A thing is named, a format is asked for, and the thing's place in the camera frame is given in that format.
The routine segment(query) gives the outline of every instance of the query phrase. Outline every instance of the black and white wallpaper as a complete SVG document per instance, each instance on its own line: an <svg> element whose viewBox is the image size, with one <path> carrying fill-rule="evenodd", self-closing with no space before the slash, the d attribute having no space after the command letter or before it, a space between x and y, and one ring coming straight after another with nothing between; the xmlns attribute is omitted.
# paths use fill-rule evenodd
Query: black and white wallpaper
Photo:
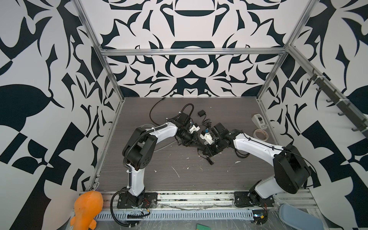
<svg viewBox="0 0 368 230"><path fill-rule="evenodd" d="M321 0L296 47L364 114L368 2ZM368 227L368 140L288 56L262 98L281 145L293 143L317 170L310 188L322 214L344 230Z"/></svg>
<svg viewBox="0 0 368 230"><path fill-rule="evenodd" d="M119 99L69 0L0 3L1 229L58 229Z"/></svg>
<svg viewBox="0 0 368 230"><path fill-rule="evenodd" d="M82 0L104 49L282 47L308 0Z"/></svg>
<svg viewBox="0 0 368 230"><path fill-rule="evenodd" d="M256 96L276 54L110 56L124 96Z"/></svg>

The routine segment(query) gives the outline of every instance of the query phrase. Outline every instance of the orange plush toy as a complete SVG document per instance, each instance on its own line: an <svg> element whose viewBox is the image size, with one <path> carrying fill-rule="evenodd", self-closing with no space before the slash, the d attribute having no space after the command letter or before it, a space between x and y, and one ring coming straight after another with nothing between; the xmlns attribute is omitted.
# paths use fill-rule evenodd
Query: orange plush toy
<svg viewBox="0 0 368 230"><path fill-rule="evenodd" d="M75 217L70 220L74 230L96 228L94 217L102 211L103 198L98 191L89 191L78 197L74 203Z"/></svg>

